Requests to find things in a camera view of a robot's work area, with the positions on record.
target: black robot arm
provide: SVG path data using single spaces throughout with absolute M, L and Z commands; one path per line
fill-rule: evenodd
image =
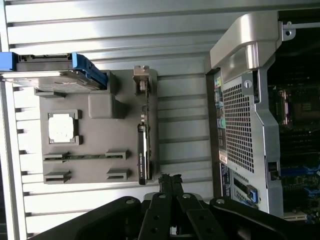
M 32 240 L 228 240 L 298 239 L 298 226 L 237 201 L 209 204 L 185 193 L 181 175 L 162 175 L 159 192 L 144 201 L 124 196 L 42 232 Z M 176 234 L 171 234 L 171 227 Z

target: metal frame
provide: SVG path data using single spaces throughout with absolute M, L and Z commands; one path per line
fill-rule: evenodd
M 249 183 L 246 184 L 253 185 L 258 190 L 259 209 L 276 216 L 283 215 L 282 186 L 280 180 L 271 180 L 268 162 L 276 162 L 280 169 L 279 130 L 278 123 L 269 112 L 268 93 L 265 89 L 267 70 L 274 62 L 272 56 L 283 41 L 282 31 L 277 11 L 246 14 L 226 31 L 211 49 L 205 62 L 206 73 L 220 68 L 214 78 L 221 77 L 221 91 L 241 84 L 242 94 L 249 97 L 254 173 L 230 160 L 225 164 L 248 179 Z M 256 69 L 257 83 L 253 80 L 255 73 L 250 72 Z M 245 87 L 246 81 L 251 85 Z M 257 103 L 253 84 L 259 90 L 260 101 Z M 235 188 L 232 177 L 233 196 Z
M 9 51 L 5 1 L 0 1 L 1 51 Z M 19 143 L 14 103 L 14 87 L 0 82 L 0 160 L 8 239 L 27 239 L 26 216 Z

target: corrugated metal wall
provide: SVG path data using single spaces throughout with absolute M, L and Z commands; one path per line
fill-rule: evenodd
M 213 196 L 204 56 L 248 12 L 319 5 L 319 0 L 9 0 L 10 51 L 79 52 L 100 69 L 149 65 L 158 72 L 161 172 L 182 173 L 184 190 Z M 39 233 L 118 197 L 142 200 L 157 182 L 44 185 L 39 100 L 28 87 L 14 101 L 26 230 Z

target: metal bracket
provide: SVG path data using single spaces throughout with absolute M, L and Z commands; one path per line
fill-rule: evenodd
M 171 226 L 172 196 L 163 192 L 153 195 L 149 209 L 146 211 L 139 240 L 167 239 Z
M 295 38 L 296 29 L 292 28 L 293 24 L 288 21 L 286 24 L 282 24 L 282 41 L 289 41 Z
M 149 73 L 149 66 L 134 66 L 133 80 L 135 82 L 135 94 L 140 95 L 146 92 L 151 75 Z
M 182 213 L 186 214 L 190 221 L 180 226 L 180 234 L 190 234 L 190 227 L 192 227 L 198 239 L 228 239 L 215 216 L 209 209 L 203 208 L 192 193 L 178 195 L 177 201 Z

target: computer tower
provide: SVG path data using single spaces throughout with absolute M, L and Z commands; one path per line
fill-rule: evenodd
M 206 58 L 213 192 L 320 222 L 320 10 L 238 18 Z

